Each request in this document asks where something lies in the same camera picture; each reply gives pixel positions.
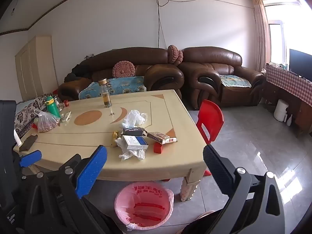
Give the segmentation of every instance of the beige wardrobe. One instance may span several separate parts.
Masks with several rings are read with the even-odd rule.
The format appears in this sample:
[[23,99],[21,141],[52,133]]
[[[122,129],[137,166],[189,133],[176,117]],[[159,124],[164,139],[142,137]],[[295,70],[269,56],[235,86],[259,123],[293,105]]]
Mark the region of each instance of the beige wardrobe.
[[30,40],[15,56],[15,63],[23,100],[51,93],[58,88],[51,36]]

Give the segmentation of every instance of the curtain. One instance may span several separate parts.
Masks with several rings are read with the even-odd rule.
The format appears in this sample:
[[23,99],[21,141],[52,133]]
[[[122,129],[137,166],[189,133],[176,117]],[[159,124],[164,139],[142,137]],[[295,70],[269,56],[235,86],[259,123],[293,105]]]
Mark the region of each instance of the curtain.
[[265,67],[266,63],[271,60],[271,41],[269,33],[268,19],[262,0],[252,0],[255,6],[255,25],[257,32],[256,45],[256,64],[257,71]]

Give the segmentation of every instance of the floor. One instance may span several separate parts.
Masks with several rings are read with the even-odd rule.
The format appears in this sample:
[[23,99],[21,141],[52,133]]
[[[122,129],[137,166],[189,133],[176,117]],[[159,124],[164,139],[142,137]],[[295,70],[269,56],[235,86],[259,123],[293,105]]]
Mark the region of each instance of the floor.
[[[305,214],[312,201],[312,137],[296,138],[294,129],[274,119],[263,105],[225,108],[224,125],[213,147],[235,165],[249,173],[276,175],[285,211],[285,233],[289,234]],[[189,111],[197,122],[197,111]],[[190,201],[181,202],[179,192],[182,178],[161,182],[175,194],[174,211],[161,227],[146,234],[174,234],[209,210],[221,209],[228,197],[221,194],[211,176],[204,177]],[[114,199],[127,182],[97,180],[88,199],[103,213],[112,217],[125,233],[127,231],[114,211]]]

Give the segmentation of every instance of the silver bolt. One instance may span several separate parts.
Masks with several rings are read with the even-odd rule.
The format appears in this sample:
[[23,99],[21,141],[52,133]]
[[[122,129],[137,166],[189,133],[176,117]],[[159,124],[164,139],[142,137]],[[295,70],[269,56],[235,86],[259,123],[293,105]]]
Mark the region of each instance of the silver bolt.
[[269,178],[274,178],[274,173],[272,173],[272,172],[267,172],[266,175],[267,175]]
[[65,173],[66,174],[72,174],[74,172],[74,170],[72,169],[72,168],[67,168],[66,170],[65,170]]
[[37,173],[37,178],[42,178],[43,177],[43,172]]
[[236,170],[239,174],[245,174],[246,173],[246,170],[243,167],[238,167]]

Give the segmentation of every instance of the white wall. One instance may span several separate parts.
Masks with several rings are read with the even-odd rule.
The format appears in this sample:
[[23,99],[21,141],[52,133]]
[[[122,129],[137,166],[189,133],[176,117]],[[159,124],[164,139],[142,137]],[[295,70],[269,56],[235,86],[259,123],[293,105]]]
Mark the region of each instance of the white wall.
[[0,99],[22,101],[15,55],[27,43],[27,32],[0,36]]
[[[157,9],[156,0],[68,0],[38,21],[28,31],[28,39],[52,36],[57,80],[62,83],[87,54],[131,46],[157,47]],[[243,66],[255,68],[252,0],[169,2],[160,8],[160,18],[161,48],[170,44],[179,49],[219,46],[239,53]]]

